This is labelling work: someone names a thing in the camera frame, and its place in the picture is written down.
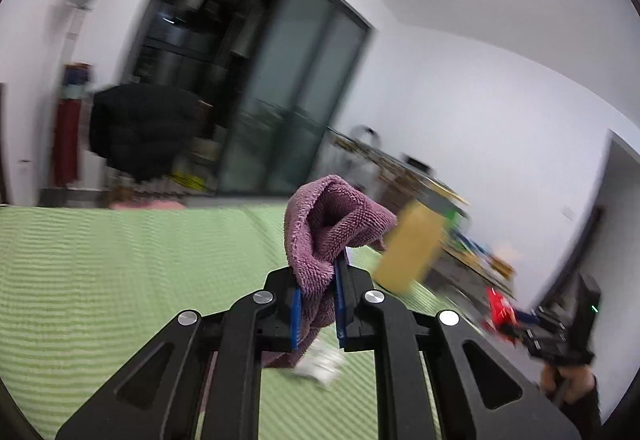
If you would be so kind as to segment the person's right hand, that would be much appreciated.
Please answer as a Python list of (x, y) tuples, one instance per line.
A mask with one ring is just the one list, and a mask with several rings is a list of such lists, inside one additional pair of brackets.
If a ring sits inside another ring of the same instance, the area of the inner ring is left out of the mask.
[(573, 404), (596, 388), (596, 378), (588, 365), (552, 366), (541, 371), (539, 389), (556, 406)]

